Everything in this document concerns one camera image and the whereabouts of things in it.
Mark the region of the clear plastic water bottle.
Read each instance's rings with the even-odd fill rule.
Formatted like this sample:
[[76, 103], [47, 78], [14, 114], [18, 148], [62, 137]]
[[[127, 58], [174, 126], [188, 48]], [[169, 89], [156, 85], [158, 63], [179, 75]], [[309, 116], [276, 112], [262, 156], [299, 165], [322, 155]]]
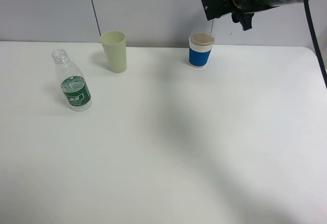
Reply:
[[85, 111], [92, 105], [91, 94], [79, 67], [70, 60], [64, 49], [52, 52], [56, 78], [60, 88], [74, 111]]

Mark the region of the blue paper cup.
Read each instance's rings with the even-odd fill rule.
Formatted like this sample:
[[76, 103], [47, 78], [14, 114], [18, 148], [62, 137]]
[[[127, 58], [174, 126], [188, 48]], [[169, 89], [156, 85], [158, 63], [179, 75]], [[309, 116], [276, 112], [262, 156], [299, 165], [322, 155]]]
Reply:
[[206, 31], [194, 31], [189, 36], [189, 63], [196, 68], [204, 67], [215, 43], [214, 36]]

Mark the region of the pale green plastic cup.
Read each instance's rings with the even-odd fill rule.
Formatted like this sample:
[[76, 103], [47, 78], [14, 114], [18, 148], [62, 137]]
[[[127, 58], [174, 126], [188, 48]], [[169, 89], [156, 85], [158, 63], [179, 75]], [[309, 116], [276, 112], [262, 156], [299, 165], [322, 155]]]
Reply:
[[123, 73], [127, 69], [126, 35], [120, 31], [108, 31], [101, 35], [100, 41], [114, 73]]

